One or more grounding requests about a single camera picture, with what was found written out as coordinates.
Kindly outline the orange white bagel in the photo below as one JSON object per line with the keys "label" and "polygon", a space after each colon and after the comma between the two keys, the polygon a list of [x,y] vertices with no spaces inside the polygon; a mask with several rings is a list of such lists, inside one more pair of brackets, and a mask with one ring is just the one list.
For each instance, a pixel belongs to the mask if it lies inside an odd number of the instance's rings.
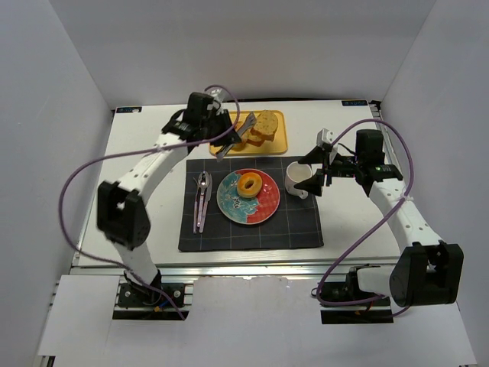
{"label": "orange white bagel", "polygon": [[256,197],[263,186],[261,176],[255,172],[242,174],[237,182],[238,195],[244,198]]}

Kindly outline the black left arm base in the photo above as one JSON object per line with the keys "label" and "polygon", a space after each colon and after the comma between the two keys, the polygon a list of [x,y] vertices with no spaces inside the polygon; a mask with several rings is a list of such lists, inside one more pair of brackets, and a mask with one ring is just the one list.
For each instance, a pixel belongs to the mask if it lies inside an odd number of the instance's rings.
{"label": "black left arm base", "polygon": [[120,277],[113,320],[141,321],[183,321],[180,313],[187,317],[192,304],[193,283],[183,279],[162,277],[160,288],[167,297],[133,285],[125,277]]}

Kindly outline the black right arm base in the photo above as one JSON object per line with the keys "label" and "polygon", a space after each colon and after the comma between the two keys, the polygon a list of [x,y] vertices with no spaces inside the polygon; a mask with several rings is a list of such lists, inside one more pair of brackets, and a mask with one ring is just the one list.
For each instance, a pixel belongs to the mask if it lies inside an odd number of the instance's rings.
{"label": "black right arm base", "polygon": [[322,305],[320,310],[323,325],[360,325],[393,323],[393,313],[388,298],[370,300],[375,293],[361,291],[358,271],[365,268],[352,267],[343,281],[326,281],[321,288],[321,300],[333,303]]}

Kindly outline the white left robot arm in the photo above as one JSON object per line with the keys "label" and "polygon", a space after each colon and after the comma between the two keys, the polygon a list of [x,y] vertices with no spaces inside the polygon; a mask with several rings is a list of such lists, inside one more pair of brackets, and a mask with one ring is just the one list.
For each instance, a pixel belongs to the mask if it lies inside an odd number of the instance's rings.
{"label": "white left robot arm", "polygon": [[160,273],[146,244],[151,230],[147,203],[153,192],[197,146],[228,147],[239,142],[236,120],[222,107],[224,86],[211,85],[191,93],[185,109],[175,112],[161,129],[153,148],[116,181],[100,183],[97,190],[96,225],[113,243],[121,257],[120,266],[132,284],[155,290]]}

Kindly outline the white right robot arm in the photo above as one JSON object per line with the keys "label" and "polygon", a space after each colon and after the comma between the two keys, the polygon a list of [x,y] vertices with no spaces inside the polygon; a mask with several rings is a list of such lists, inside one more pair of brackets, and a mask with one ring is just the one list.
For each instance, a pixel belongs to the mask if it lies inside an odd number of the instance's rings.
{"label": "white right robot arm", "polygon": [[314,175],[296,185],[321,196],[334,177],[352,178],[380,210],[400,248],[393,266],[361,265],[351,268],[338,289],[320,282],[316,297],[325,306],[371,304],[384,297],[399,307],[452,304],[458,296],[464,254],[457,244],[445,242],[425,221],[407,195],[408,184],[399,169],[387,164],[384,136],[374,129],[356,132],[355,152],[337,152],[334,134],[321,130],[316,146],[299,161],[320,164]]}

